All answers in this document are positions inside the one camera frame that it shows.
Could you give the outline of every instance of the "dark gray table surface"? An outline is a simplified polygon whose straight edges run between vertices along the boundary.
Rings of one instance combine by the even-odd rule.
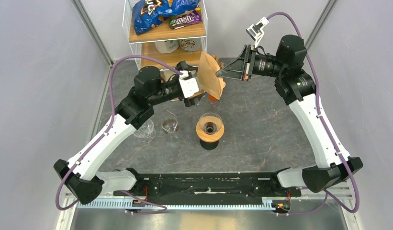
[[[116,105],[134,85],[138,70],[133,61],[122,63],[113,81]],[[100,171],[135,168],[139,173],[173,172],[271,172],[286,167],[315,164],[309,141],[292,111],[274,87],[274,79],[255,76],[249,82],[225,79],[218,102],[203,98],[198,106],[166,102],[154,107],[151,120],[156,137],[144,142],[127,138],[103,163]],[[225,125],[219,146],[212,151],[199,144],[195,126],[200,116],[217,113]],[[174,114],[179,122],[178,138],[166,135],[161,123]],[[104,105],[101,125],[111,114],[109,99]]]

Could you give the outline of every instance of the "blue chip bag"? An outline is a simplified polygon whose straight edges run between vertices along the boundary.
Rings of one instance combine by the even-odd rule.
[[[140,0],[133,7],[132,20],[137,35],[160,25],[164,17],[178,16],[192,11],[200,0]]]

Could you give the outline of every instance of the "gray wall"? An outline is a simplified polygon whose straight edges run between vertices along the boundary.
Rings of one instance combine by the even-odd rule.
[[[69,0],[0,0],[0,230],[54,229],[52,166],[89,140],[106,76]]]
[[[81,0],[110,56],[118,60],[132,54],[122,28],[125,0]],[[307,38],[327,0],[205,0],[208,12],[208,51],[223,58],[237,57],[252,40],[246,28],[277,11],[289,13]],[[288,20],[275,17],[266,27],[262,44],[275,52],[286,33],[294,33]]]
[[[237,57],[244,44],[253,44],[246,28],[274,12],[288,13],[306,39],[327,0],[205,0],[208,12],[208,52],[223,58]],[[264,29],[261,41],[266,52],[275,54],[282,36],[296,34],[287,18],[276,16]]]
[[[310,54],[355,175],[363,229],[393,229],[393,0],[338,1]]]

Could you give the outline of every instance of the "snack bag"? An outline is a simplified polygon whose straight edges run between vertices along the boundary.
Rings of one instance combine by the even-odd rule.
[[[140,0],[133,7],[132,20],[137,35],[160,25],[163,17],[194,10],[200,0]]]
[[[171,19],[169,21],[169,26],[171,29],[176,30],[176,29],[188,26],[188,25],[197,24],[197,23],[201,23],[201,22],[202,22],[202,18],[198,14],[198,12],[192,11],[189,14],[185,14],[183,16],[179,16],[179,17]]]

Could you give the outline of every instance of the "wooden shelf board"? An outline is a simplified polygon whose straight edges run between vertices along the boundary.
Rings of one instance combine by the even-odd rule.
[[[163,61],[171,67],[175,67],[180,61],[186,61],[188,65],[197,66],[199,65],[199,60],[201,59],[202,47],[199,50],[193,52],[186,52],[185,50],[181,49],[181,47],[178,47],[178,49],[172,53],[161,54],[158,52],[155,43],[149,42],[142,44],[141,54]],[[144,66],[155,66],[159,69],[165,69],[165,67],[160,64],[150,60],[142,59],[141,67]]]
[[[183,27],[177,30],[171,29],[168,23],[169,20],[167,19],[156,28],[151,29],[150,31],[147,31],[143,34],[137,35],[134,31],[134,26],[132,22],[130,27],[129,41],[131,43],[139,43],[206,36],[203,22],[189,25],[187,27]]]

